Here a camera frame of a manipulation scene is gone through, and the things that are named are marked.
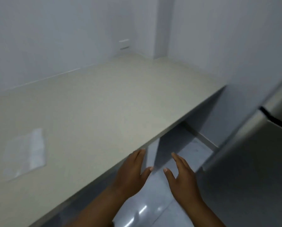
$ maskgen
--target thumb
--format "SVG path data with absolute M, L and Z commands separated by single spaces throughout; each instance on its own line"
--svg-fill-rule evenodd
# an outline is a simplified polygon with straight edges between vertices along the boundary
M 145 184 L 148 176 L 150 175 L 153 169 L 154 169 L 153 167 L 148 167 L 143 171 L 143 173 L 141 174 L 141 180 L 143 184 Z
M 176 183 L 176 179 L 175 179 L 175 177 L 172 174 L 170 169 L 164 168 L 163 171 L 164 171 L 164 174 L 165 174 L 165 176 L 168 180 L 169 187 L 171 189 L 173 187 L 173 185 Z

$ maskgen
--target white paper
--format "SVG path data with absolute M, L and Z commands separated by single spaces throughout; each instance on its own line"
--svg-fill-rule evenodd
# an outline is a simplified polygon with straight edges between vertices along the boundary
M 4 181 L 14 179 L 44 165 L 45 144 L 41 128 L 7 142 L 3 155 Z

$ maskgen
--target table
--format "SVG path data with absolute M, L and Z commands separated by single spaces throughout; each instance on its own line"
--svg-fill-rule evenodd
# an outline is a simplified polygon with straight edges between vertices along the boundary
M 225 85 L 163 57 L 115 57 L 0 96 L 6 142 L 44 130 L 46 166 L 0 182 L 0 226 L 29 226 Z

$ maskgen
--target person's left hand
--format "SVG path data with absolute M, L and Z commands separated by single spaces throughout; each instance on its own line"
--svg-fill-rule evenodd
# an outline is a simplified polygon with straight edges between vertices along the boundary
M 148 167 L 141 174 L 145 152 L 142 149 L 131 153 L 118 170 L 116 179 L 112 184 L 112 188 L 124 196 L 125 199 L 134 196 L 141 190 L 153 170 L 153 167 Z

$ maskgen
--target hand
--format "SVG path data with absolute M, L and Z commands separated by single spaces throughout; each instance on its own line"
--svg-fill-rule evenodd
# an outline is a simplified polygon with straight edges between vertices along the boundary
M 138 193 L 153 170 L 153 167 L 148 167 L 141 174 L 145 152 L 144 149 L 134 151 L 118 170 L 112 188 L 121 196 L 124 196 L 124 199 L 128 199 Z
M 172 157 L 177 164 L 179 175 L 174 177 L 172 172 L 165 168 L 163 171 L 169 183 L 170 190 L 183 209 L 197 206 L 203 202 L 197 185 L 195 173 L 192 171 L 184 158 L 172 153 Z

